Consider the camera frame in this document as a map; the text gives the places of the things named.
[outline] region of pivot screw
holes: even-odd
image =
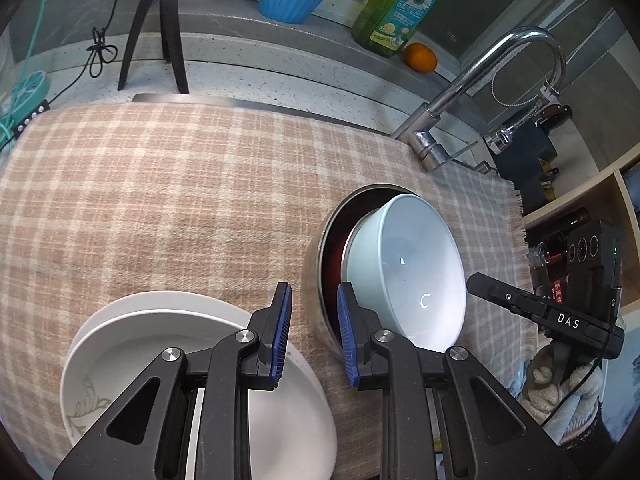
[[[162,359],[168,362],[175,361],[180,357],[180,354],[181,352],[179,348],[167,348],[162,352]]]
[[[391,330],[387,330],[383,328],[382,330],[378,330],[373,337],[375,337],[381,343],[388,343],[394,338],[394,333]]]
[[[254,340],[255,334],[251,330],[241,330],[236,333],[236,341],[239,343],[249,343]]]
[[[466,351],[466,348],[462,348],[462,346],[454,346],[449,349],[449,355],[456,361],[464,361],[469,357],[469,352]]]

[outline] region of blue gripper pad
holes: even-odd
[[[357,388],[360,383],[358,371],[358,350],[356,339],[351,326],[351,316],[347,306],[347,297],[342,285],[338,285],[338,321],[340,322],[340,336],[342,337],[342,353],[344,354],[344,370],[351,386]]]
[[[287,341],[289,339],[289,325],[291,323],[291,305],[291,286],[287,284],[287,289],[280,305],[273,345],[271,346],[271,370],[269,376],[274,384],[278,383],[284,369],[284,359],[287,355]]]

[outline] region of stainless steel edge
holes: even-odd
[[[258,103],[255,101],[245,101],[242,99],[232,99],[229,97],[213,97],[206,95],[194,94],[136,94],[132,99],[133,103],[172,103],[172,104],[191,104],[191,105],[210,105],[225,108],[245,108],[247,110],[262,110],[266,112],[276,112],[279,114],[290,115],[294,117],[302,117],[305,119],[315,119],[316,121],[324,121],[325,123],[339,124],[340,126],[348,126],[365,130],[374,134],[388,137],[388,134],[367,128],[361,124],[350,123],[327,117],[321,114],[315,114],[304,110],[296,110],[295,108],[287,108],[285,106],[270,105],[266,103]]]

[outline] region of black cable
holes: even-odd
[[[12,140],[14,140],[14,137],[12,137],[11,139],[5,139],[4,142],[0,144],[0,152],[2,152],[2,150],[4,150]]]
[[[75,85],[80,80],[80,78],[82,77],[82,74],[84,74],[87,67],[89,67],[89,76],[91,76],[92,79],[96,79],[100,77],[100,75],[102,74],[102,70],[104,69],[104,66],[106,64],[113,63],[114,61],[116,61],[116,58],[118,57],[118,48],[113,44],[109,44],[109,45],[106,44],[106,35],[107,35],[107,30],[109,29],[111,22],[113,21],[113,16],[115,15],[117,5],[118,5],[118,0],[114,0],[113,6],[111,7],[111,13],[109,15],[109,19],[107,20],[107,24],[103,28],[98,30],[97,27],[94,27],[92,29],[92,37],[94,38],[94,44],[92,44],[92,46],[90,46],[87,49],[87,51],[90,52],[90,54],[86,60],[86,63],[82,67],[82,72],[80,72],[78,77],[76,77],[68,86],[66,86],[64,89],[58,92],[55,95],[55,97],[49,101],[49,104],[51,104],[53,101],[59,98],[64,92],[66,92],[73,85]],[[96,63],[96,59],[100,64],[100,68],[98,69],[98,72],[94,73],[94,64]]]
[[[600,355],[597,358],[594,359],[593,365],[591,366],[591,369],[582,378],[582,380],[578,384],[576,384],[571,389],[571,391],[566,396],[564,396],[564,398],[560,402],[558,402],[558,405],[553,410],[551,410],[551,413],[549,413],[549,415],[545,419],[545,421],[542,424],[540,424],[540,426],[542,428],[544,428],[545,424],[548,423],[551,420],[551,418],[558,412],[558,410],[565,403],[565,401],[569,397],[571,397],[578,390],[578,388],[580,388],[587,381],[587,379],[589,377],[591,377],[591,374],[594,373],[596,368],[602,364],[602,360],[604,359],[604,352],[607,349],[607,347],[609,346],[609,341],[610,341],[611,336],[613,334],[613,331],[614,331],[614,329],[616,327],[616,320],[615,319],[611,319],[611,318],[612,318],[612,315],[609,314],[609,330],[607,331],[607,339],[605,340],[604,345],[602,346],[602,351],[600,352]]]

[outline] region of wooden shelf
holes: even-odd
[[[524,217],[525,229],[532,228],[585,207],[599,218],[622,229],[622,312],[640,309],[640,226],[621,171],[640,161],[640,144],[616,162],[570,192]]]
[[[620,170],[627,170],[634,164],[640,161],[640,143],[636,144],[631,150],[621,156],[610,166],[607,166],[599,174],[591,177],[587,182],[580,184],[568,193],[565,193],[559,198],[549,202],[540,209],[535,210],[533,213],[529,213],[524,217],[525,229],[531,228],[535,225],[541,224],[560,216],[561,212],[568,212],[571,209],[575,209],[574,205],[580,200],[580,197],[585,193],[590,192],[591,189],[599,186],[602,182]]]

